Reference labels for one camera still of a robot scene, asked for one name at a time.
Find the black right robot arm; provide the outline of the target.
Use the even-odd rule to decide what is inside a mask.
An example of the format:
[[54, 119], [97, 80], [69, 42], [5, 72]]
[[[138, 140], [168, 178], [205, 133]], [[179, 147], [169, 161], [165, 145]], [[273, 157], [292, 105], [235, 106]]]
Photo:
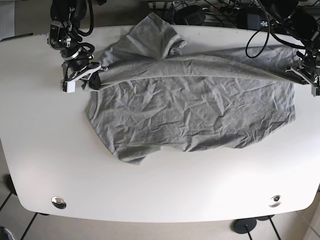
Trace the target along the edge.
[[94, 29], [91, 0], [54, 0], [50, 8], [50, 31], [47, 43], [63, 58], [63, 92], [73, 93], [76, 82], [82, 81], [93, 91], [101, 87], [99, 73], [107, 68], [94, 62], [95, 46], [84, 42]]

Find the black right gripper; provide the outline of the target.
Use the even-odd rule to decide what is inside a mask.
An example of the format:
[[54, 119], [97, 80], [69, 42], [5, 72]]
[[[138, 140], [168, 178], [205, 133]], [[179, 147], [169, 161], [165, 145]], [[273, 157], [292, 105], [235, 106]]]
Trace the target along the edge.
[[[92, 59], [93, 59], [92, 56], [87, 56], [86, 54], [79, 54], [73, 59], [66, 60], [63, 64], [67, 64], [70, 67], [68, 71], [68, 75], [70, 76], [72, 72], [80, 71], [91, 63], [99, 63], [96, 61], [91, 61]], [[101, 88], [101, 79], [100, 79], [99, 73], [106, 71], [107, 67], [102, 66], [102, 69], [103, 70], [101, 71], [93, 73], [89, 78], [88, 83], [84, 83], [81, 81], [83, 83], [82, 86], [83, 87], [88, 86], [89, 91], [99, 91]]]

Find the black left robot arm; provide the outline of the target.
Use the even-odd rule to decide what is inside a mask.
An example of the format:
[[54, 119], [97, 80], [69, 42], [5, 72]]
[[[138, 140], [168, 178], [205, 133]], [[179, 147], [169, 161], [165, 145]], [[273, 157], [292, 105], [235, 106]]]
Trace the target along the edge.
[[[303, 83], [308, 83], [317, 91], [320, 89], [320, 25], [305, 11], [297, 0], [258, 0], [256, 2], [267, 20], [267, 38], [272, 36], [279, 43], [296, 49], [301, 59], [298, 67], [288, 70], [298, 75]], [[281, 28], [302, 45], [287, 42], [279, 38], [274, 28]]]

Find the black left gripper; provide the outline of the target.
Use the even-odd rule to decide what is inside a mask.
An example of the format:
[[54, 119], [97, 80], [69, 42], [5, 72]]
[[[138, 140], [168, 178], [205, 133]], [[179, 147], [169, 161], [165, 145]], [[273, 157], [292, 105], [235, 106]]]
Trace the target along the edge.
[[320, 86], [320, 55], [317, 51], [297, 50], [298, 64], [288, 67], [285, 71], [298, 75], [302, 84], [310, 84], [312, 87]]

